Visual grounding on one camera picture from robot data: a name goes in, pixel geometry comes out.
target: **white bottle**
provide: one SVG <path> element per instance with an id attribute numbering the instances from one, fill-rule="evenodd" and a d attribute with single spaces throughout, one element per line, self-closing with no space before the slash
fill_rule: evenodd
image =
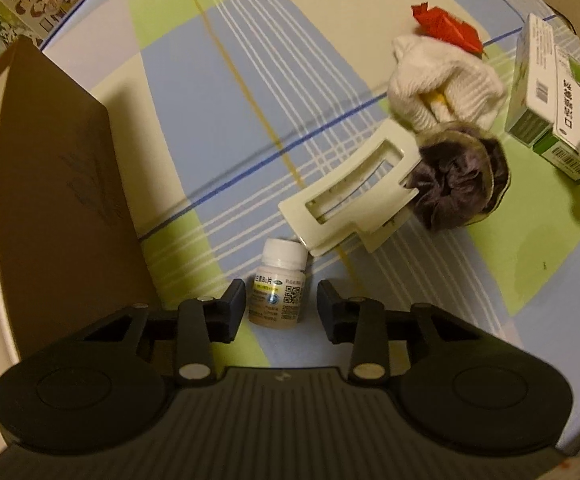
<path id="1" fill-rule="evenodd" d="M 249 320 L 269 328 L 296 325 L 305 285 L 308 250 L 298 242 L 269 238 L 254 275 Z"/>

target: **table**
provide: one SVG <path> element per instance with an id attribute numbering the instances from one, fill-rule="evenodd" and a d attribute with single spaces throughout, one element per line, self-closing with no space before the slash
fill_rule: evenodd
<path id="1" fill-rule="evenodd" d="M 166 307 L 220 294 L 252 275 L 267 237 L 292 237 L 278 202 L 388 116 L 391 40 L 415 30 L 410 5 L 423 1 L 473 23 L 508 85 L 529 12 L 580 59 L 580 42 L 541 0 L 87 0 L 68 20 L 45 52 L 110 112 Z M 556 366 L 574 390 L 562 438 L 571 443 L 580 432 L 580 186 L 503 131 L 506 106 L 492 132 L 512 185 L 495 214 L 436 235 L 410 220 L 373 254 L 346 240 L 311 263 L 298 328 L 245 320 L 235 343 L 216 346 L 220 365 L 345 366 L 349 348 L 330 345 L 315 311 L 316 283 L 329 278 L 388 308 L 435 303 Z"/>

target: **red crumpled paper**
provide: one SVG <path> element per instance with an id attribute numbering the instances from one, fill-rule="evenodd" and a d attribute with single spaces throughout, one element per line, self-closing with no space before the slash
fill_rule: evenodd
<path id="1" fill-rule="evenodd" d="M 428 36 L 460 46 L 471 54 L 482 54 L 483 43 L 470 23 L 452 16 L 440 7 L 427 8 L 427 2 L 412 6 L 412 15 Z"/>

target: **barcode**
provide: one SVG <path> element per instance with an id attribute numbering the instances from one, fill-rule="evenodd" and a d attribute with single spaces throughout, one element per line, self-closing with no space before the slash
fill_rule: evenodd
<path id="1" fill-rule="evenodd" d="M 285 295 L 283 297 L 284 303 L 299 303 L 301 301 L 301 287 L 300 286 L 285 286 Z"/>
<path id="2" fill-rule="evenodd" d="M 570 170 L 580 175 L 580 162 L 575 157 L 566 152 L 563 148 L 557 146 L 552 150 L 552 154 L 565 164 Z"/>
<path id="3" fill-rule="evenodd" d="M 540 81 L 536 82 L 536 96 L 537 99 L 540 99 L 545 104 L 548 103 L 548 86 L 544 85 Z"/>

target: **silver screw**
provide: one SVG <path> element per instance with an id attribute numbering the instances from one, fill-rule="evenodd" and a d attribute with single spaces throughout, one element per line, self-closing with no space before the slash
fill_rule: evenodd
<path id="1" fill-rule="evenodd" d="M 210 373 L 212 373 L 212 370 L 201 363 L 190 363 L 179 368 L 179 375 L 191 381 L 205 379 Z"/>
<path id="2" fill-rule="evenodd" d="M 376 363 L 361 363 L 352 371 L 359 379 L 366 381 L 375 381 L 385 375 L 385 368 Z"/>

